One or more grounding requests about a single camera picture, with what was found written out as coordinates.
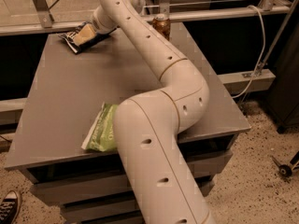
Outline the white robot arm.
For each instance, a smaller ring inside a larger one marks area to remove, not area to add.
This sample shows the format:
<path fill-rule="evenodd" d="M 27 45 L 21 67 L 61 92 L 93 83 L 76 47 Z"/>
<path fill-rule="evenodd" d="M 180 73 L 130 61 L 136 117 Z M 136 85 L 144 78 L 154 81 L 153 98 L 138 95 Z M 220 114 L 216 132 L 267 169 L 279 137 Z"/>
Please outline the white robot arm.
<path fill-rule="evenodd" d="M 177 135 L 203 117 L 209 88 L 197 67 L 144 21 L 144 0 L 100 0 L 95 30 L 122 28 L 162 86 L 117 108 L 114 137 L 146 224 L 216 224 L 184 160 Z"/>

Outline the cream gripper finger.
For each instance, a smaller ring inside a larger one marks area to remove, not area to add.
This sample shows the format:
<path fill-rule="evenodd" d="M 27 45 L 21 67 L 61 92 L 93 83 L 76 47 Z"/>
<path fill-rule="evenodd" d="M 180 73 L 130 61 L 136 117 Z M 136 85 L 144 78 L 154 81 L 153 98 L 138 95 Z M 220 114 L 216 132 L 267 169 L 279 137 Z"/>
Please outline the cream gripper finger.
<path fill-rule="evenodd" d="M 74 32 L 73 41 L 77 46 L 80 46 L 94 39 L 95 37 L 96 32 L 94 31 L 93 26 L 87 23 Z"/>

